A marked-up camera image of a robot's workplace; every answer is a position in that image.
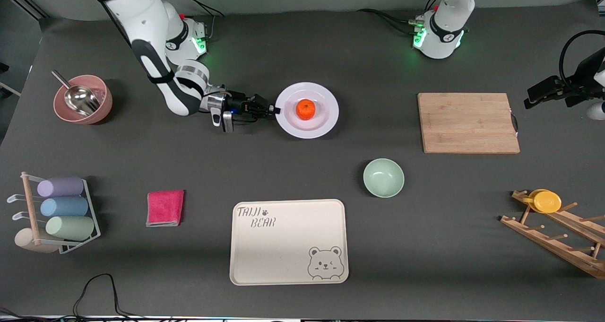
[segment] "white rectangular tray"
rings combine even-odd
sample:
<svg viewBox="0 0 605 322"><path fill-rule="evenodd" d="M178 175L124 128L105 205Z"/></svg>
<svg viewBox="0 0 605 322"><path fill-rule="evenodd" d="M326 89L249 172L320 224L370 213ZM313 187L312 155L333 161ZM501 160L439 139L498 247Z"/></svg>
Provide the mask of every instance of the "white rectangular tray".
<svg viewBox="0 0 605 322"><path fill-rule="evenodd" d="M229 276L239 286L344 282L344 205L336 199L237 204Z"/></svg>

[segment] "green light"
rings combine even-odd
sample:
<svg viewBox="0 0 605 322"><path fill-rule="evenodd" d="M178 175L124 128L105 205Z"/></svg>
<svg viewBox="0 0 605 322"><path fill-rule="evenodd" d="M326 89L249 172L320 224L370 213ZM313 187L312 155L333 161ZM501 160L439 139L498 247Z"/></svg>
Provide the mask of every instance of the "green light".
<svg viewBox="0 0 605 322"><path fill-rule="evenodd" d="M424 38L426 37L426 29L422 28L419 33L416 34L416 38L414 39L414 46L420 48L422 43L424 42Z"/></svg>
<svg viewBox="0 0 605 322"><path fill-rule="evenodd" d="M200 55L206 53L206 40L204 38L191 37L191 41Z"/></svg>
<svg viewBox="0 0 605 322"><path fill-rule="evenodd" d="M462 40L462 35L464 35L464 30L460 32L460 38L458 38L458 43L456 43L456 48L460 46L460 41Z"/></svg>

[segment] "metal ladle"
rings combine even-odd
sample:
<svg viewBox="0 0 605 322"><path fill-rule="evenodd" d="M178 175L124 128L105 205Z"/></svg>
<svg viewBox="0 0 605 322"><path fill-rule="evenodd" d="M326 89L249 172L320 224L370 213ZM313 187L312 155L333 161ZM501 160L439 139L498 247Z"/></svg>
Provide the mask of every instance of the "metal ladle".
<svg viewBox="0 0 605 322"><path fill-rule="evenodd" d="M51 74L67 88L65 91L65 104L76 113L87 117L99 109L99 100L88 87L75 85L72 86L57 70L52 70Z"/></svg>

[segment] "yellow mug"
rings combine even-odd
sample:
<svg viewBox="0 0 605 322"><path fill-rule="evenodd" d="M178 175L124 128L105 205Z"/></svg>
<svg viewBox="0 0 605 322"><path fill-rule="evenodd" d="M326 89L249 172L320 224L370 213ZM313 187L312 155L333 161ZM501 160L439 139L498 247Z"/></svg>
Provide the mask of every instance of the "yellow mug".
<svg viewBox="0 0 605 322"><path fill-rule="evenodd" d="M539 213L553 213L561 208L561 198L553 191L537 189L529 194L529 198L523 198L530 208Z"/></svg>

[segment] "gray tabletop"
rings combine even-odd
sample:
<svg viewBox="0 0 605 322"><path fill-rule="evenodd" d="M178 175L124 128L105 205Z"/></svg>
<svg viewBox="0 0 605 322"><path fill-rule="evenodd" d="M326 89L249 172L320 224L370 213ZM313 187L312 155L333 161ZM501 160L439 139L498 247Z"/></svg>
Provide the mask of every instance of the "gray tabletop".
<svg viewBox="0 0 605 322"><path fill-rule="evenodd" d="M417 11L397 13L411 18ZM410 37L361 12L216 19L203 62L212 83L275 100L313 81L339 101L335 129L294 139L275 121L219 132L202 114L171 113L109 22L44 22L43 40L0 148L0 197L22 192L21 171L89 180L103 236L65 255L25 251L0 210L0 303L16 313L69 313L95 274L115 276L123 309L145 315L326 319L598 321L599 281L499 223L519 215L513 189L548 188L578 213L603 213L605 130L587 104L523 108L526 89L557 73L566 40L601 26L594 1L562 7L478 9L449 59L432 61ZM583 37L568 73L603 46ZM50 74L95 74L114 94L103 124L78 126L52 111ZM424 154L418 92L506 92L520 124L517 155ZM402 192L372 197L368 160L406 173ZM185 189L180 227L147 228L147 193ZM231 212L240 201L340 199L350 276L341 285L238 287L229 281ZM540 223L541 217L531 217ZM560 230L547 221L546 233ZM586 246L570 238L573 246ZM106 281L81 313L112 313Z"/></svg>

